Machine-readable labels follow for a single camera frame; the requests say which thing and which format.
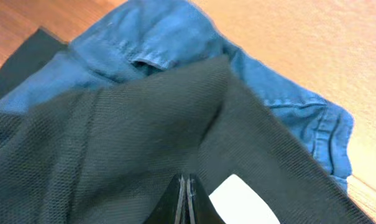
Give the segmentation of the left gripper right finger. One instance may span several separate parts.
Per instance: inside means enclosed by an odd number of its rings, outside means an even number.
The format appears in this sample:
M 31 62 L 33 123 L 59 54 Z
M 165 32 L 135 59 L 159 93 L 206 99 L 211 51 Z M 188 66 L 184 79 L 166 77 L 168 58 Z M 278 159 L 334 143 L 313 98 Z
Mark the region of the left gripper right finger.
M 215 210 L 197 175 L 190 174 L 186 183 L 186 223 L 225 224 Z

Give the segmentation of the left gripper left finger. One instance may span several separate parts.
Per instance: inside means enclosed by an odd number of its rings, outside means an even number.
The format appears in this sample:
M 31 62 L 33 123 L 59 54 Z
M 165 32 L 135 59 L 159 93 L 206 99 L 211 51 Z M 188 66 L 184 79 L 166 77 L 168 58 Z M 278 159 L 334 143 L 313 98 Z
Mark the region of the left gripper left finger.
M 183 224 L 185 222 L 185 179 L 176 174 L 144 224 Z

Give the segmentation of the black t-shirt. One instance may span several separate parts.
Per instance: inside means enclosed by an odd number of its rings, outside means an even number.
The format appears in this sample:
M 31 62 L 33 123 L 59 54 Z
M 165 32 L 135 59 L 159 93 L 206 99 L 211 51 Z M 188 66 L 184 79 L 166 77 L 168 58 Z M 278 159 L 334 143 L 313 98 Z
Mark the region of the black t-shirt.
M 281 223 L 370 223 L 226 57 L 0 114 L 0 223 L 144 223 L 174 175 L 242 178 Z

